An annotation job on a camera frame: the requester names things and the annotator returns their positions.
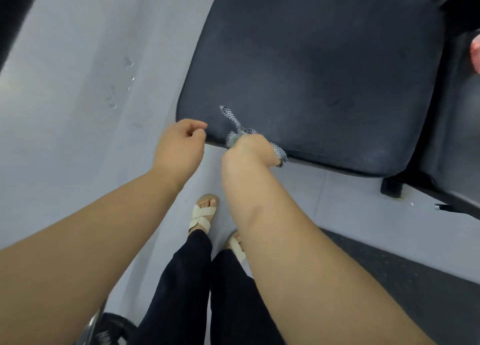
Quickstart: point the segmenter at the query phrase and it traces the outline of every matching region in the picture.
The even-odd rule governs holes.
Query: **water droplet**
[[[133,65],[134,65],[134,62],[128,56],[125,56],[125,68],[128,69]]]

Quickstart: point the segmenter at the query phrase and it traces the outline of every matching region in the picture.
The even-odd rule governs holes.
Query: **black pants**
[[[201,230],[189,235],[160,277],[152,303],[128,345],[203,345],[212,291],[212,345],[285,344],[258,293],[231,250],[211,261]]]

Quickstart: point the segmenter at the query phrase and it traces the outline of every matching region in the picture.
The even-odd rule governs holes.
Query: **forearm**
[[[0,333],[6,343],[74,342],[179,189],[166,173],[149,172],[0,251]]]
[[[257,287],[288,344],[431,344],[268,168],[243,159],[225,155],[225,194]]]

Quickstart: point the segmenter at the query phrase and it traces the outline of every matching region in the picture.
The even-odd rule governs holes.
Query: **black mat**
[[[480,286],[323,231],[365,268],[438,345],[480,344]]]

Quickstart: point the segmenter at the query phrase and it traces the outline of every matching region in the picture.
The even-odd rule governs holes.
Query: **left hand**
[[[152,171],[168,175],[183,188],[204,156],[207,123],[183,119],[170,125],[160,137]]]

